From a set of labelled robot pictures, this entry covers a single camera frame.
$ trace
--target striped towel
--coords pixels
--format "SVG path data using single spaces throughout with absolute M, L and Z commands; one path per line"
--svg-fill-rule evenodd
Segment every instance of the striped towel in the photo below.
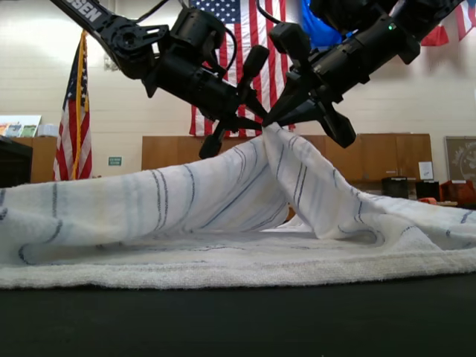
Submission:
M 297 216 L 283 225 L 288 202 Z M 222 155 L 0 191 L 0 287 L 302 286 L 476 271 L 476 213 L 372 196 L 271 125 Z

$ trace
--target black tabletop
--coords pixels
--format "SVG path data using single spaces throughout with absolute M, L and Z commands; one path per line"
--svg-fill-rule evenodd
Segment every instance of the black tabletop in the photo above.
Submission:
M 340 286 L 0 291 L 0 356 L 474 356 L 476 274 Z

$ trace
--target red flag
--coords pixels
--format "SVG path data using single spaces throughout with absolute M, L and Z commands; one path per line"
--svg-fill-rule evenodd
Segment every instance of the red flag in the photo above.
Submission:
M 273 42 L 268 37 L 268 32 L 273 28 L 273 24 L 258 13 L 255 0 L 221 0 L 220 2 L 190 0 L 190 5 L 212 13 L 224 22 L 237 38 L 237 60 L 224 77 L 229 83 L 236 85 L 241 79 L 243 63 L 251 47 L 262 45 L 270 50 L 268 61 L 266 61 L 260 75 L 254 78 L 252 84 L 258 92 L 258 99 L 266 111 L 269 111 L 284 89 L 286 72 L 289 68 L 288 57 L 277 52 Z M 272 16 L 282 21 L 286 20 L 286 0 L 265 0 L 265 5 L 266 10 Z M 217 53 L 219 64 L 222 67 L 227 66 L 232 53 L 233 42 L 230 36 L 226 34 L 226 40 Z M 238 109 L 237 114 L 261 122 L 261 118 L 248 111 L 244 106 Z M 192 107 L 191 135 L 209 135 L 217 124 L 217 122 L 213 123 L 206 119 L 196 107 Z M 259 130 L 240 129 L 239 132 L 229 132 L 226 136 L 250 138 L 260 133 Z
M 54 160 L 55 181 L 92 177 L 87 56 L 86 32 L 83 31 L 62 107 L 57 154 Z
M 422 40 L 422 46 L 443 46 L 448 42 L 446 29 L 442 24 L 439 24 Z
M 454 12 L 456 13 L 458 35 L 461 41 L 476 25 L 475 6 L 467 1 L 463 1 Z

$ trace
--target cable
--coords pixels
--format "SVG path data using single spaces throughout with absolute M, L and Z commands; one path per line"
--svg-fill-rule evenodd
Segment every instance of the cable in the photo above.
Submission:
M 226 32 L 228 33 L 228 35 L 230 35 L 231 37 L 231 40 L 233 41 L 233 54 L 231 55 L 231 60 L 230 62 L 228 63 L 228 66 L 226 68 L 226 71 L 228 72 L 228 70 L 231 68 L 231 66 L 233 65 L 233 62 L 235 62 L 235 59 L 237 58 L 237 48 L 238 48 L 238 43 L 237 43 L 237 38 L 235 37 L 235 34 L 233 33 L 232 30 L 230 30 L 229 28 L 225 27 L 225 30 Z
M 178 0 L 178 2 L 180 3 L 180 5 L 181 5 L 181 7 L 182 7 L 183 9 L 187 9 L 187 8 L 188 8 L 188 6 L 187 6 L 187 4 L 185 4 L 185 1 L 184 1 L 184 0 Z
M 162 6 L 164 6 L 169 0 L 162 0 L 161 2 L 159 2 L 156 6 L 154 6 L 152 9 L 150 9 L 149 11 L 147 11 L 144 15 L 142 15 L 141 17 L 139 17 L 137 20 L 135 20 L 136 23 L 139 23 L 139 22 L 142 22 L 143 20 L 147 19 L 148 17 L 150 17 L 155 11 L 157 11 L 158 9 L 160 9 Z
M 258 11 L 261 13 L 261 15 L 263 15 L 264 17 L 266 17 L 269 21 L 275 23 L 275 24 L 280 24 L 281 21 L 276 19 L 275 17 L 271 16 L 268 12 L 266 12 L 265 9 L 263 9 L 261 7 L 261 4 L 260 4 L 260 0 L 256 0 L 256 6 L 258 8 Z

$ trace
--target green sign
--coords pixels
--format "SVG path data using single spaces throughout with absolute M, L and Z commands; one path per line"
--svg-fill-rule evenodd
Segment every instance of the green sign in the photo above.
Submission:
M 109 166 L 122 166 L 122 156 L 109 156 Z

